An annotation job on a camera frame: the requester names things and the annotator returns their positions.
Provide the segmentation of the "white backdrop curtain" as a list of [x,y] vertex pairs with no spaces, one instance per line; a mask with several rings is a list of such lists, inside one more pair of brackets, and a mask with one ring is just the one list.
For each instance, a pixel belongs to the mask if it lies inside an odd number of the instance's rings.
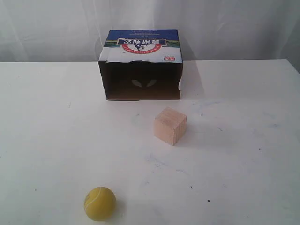
[[0,59],[96,61],[131,29],[177,29],[185,60],[300,57],[297,0],[3,0]]

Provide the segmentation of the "yellow tennis ball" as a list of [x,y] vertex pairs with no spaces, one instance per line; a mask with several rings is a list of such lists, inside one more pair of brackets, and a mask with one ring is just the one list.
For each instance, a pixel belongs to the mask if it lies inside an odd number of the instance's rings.
[[93,221],[107,220],[116,207],[116,197],[112,190],[106,187],[96,187],[86,196],[84,211]]

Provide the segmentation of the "blue white cardboard box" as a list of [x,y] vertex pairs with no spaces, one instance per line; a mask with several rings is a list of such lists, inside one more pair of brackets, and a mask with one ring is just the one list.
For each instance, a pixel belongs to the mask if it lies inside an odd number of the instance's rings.
[[180,99],[183,60],[176,29],[111,30],[98,65],[107,100]]

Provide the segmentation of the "light wooden cube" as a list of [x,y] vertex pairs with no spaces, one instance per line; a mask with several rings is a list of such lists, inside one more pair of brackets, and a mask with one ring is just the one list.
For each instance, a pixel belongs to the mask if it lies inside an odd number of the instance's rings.
[[153,133],[158,139],[174,146],[184,135],[187,127],[187,116],[170,107],[165,108],[153,123]]

